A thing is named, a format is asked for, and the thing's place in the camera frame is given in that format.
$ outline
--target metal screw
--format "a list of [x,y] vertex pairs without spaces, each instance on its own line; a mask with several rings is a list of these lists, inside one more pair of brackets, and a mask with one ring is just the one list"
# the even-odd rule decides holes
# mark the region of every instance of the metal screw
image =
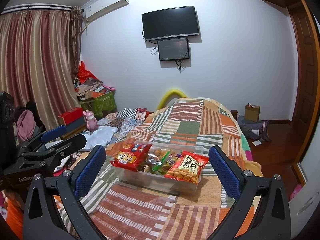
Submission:
[[36,175],[33,176],[33,179],[40,179],[41,178],[41,174],[37,173]]
[[71,170],[65,170],[63,173],[62,173],[62,175],[63,176],[69,176],[71,174]]
[[276,180],[281,180],[281,176],[279,174],[275,174],[274,177],[275,177]]
[[244,175],[247,176],[247,177],[251,177],[251,176],[252,176],[252,171],[244,170],[243,173],[244,173]]

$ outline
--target figurine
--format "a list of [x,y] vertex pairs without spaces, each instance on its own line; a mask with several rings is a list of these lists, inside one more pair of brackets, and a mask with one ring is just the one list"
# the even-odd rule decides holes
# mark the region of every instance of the figurine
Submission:
[[94,113],[92,111],[87,110],[87,112],[83,111],[85,118],[87,119],[87,129],[90,132],[93,132],[98,128],[98,121],[94,117]]

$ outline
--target door frame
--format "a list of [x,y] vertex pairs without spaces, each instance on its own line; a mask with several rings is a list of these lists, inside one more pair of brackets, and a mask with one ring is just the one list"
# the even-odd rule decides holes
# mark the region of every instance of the door frame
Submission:
[[[318,102],[318,104],[315,104],[315,107],[313,109],[313,114],[311,117],[311,122],[310,122],[310,126],[308,128],[306,137],[301,145],[301,148],[293,162],[293,170],[295,171],[295,173],[298,176],[298,179],[301,183],[301,185],[305,185],[306,181],[305,181],[305,177],[302,174],[301,168],[299,166],[300,161],[303,159],[303,157],[305,156],[308,147],[310,145],[310,142],[313,138],[313,135],[315,133],[317,124],[318,124],[318,120],[319,120],[319,111],[320,111],[320,43],[319,43],[319,33],[318,33],[318,27],[316,26],[316,22],[314,19],[313,14],[310,12],[310,9],[308,7],[308,5],[306,4],[305,0],[301,0],[301,3],[303,5],[303,7],[306,10],[307,13],[307,17],[310,21],[310,25],[311,25],[311,31],[313,33],[313,36],[315,38],[315,46],[316,46],[316,58],[317,58],[317,64],[318,64],[318,76],[317,76],[317,91],[316,91],[316,102]],[[288,8],[289,13],[290,13],[290,9],[293,9],[299,5],[301,5],[300,2],[290,6]],[[301,83],[301,57],[300,57],[300,45],[298,42],[298,36],[297,36],[297,31],[296,31],[296,26],[294,23],[294,19],[292,17],[292,14],[290,14],[291,17],[291,21],[292,21],[292,25],[293,25],[293,29],[294,29],[294,33],[296,36],[296,41],[297,41],[297,51],[298,51],[298,90],[297,90],[297,97],[296,97],[296,103],[295,103],[295,107],[294,107],[294,112],[293,112],[293,117],[296,114],[296,110],[297,110],[297,103],[299,100],[299,87],[300,87],[300,83]]]

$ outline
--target wooden door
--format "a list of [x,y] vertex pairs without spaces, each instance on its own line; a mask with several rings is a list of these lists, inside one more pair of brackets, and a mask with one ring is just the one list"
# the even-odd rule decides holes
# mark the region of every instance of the wooden door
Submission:
[[298,92],[292,118],[293,128],[305,139],[312,115],[318,110],[316,102],[318,85],[318,64],[315,37],[311,23],[302,3],[289,9],[298,47],[299,78]]

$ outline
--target blue gripper pad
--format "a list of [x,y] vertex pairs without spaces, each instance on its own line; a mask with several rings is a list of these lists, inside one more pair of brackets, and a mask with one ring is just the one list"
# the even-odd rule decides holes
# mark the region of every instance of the blue gripper pad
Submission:
[[221,154],[224,154],[224,152],[220,150],[222,152],[220,153],[219,150],[220,149],[216,149],[215,147],[210,148],[209,162],[214,171],[216,172],[228,196],[237,200],[241,193],[239,180],[221,156]]
[[104,147],[96,145],[87,158],[80,160],[75,166],[72,180],[75,197],[78,200],[87,195],[105,160],[106,151]]
[[55,138],[58,138],[67,133],[67,128],[64,125],[60,125],[50,131],[44,132],[41,141],[44,143],[48,143]]

